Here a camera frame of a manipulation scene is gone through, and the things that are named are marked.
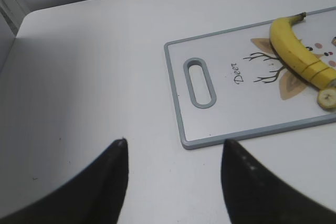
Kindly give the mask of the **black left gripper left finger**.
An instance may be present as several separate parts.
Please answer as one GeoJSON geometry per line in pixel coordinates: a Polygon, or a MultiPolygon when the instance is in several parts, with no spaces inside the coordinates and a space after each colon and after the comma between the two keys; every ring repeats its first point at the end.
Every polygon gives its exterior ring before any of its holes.
{"type": "Polygon", "coordinates": [[[122,138],[69,182],[1,223],[117,223],[128,181],[128,143],[122,138]]]}

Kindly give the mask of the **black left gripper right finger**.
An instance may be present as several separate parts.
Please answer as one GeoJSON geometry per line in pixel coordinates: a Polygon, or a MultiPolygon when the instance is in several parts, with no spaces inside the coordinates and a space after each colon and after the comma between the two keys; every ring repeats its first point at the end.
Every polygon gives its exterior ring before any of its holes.
{"type": "Polygon", "coordinates": [[[231,223],[335,223],[335,212],[289,186],[235,140],[226,140],[221,185],[231,223]]]}

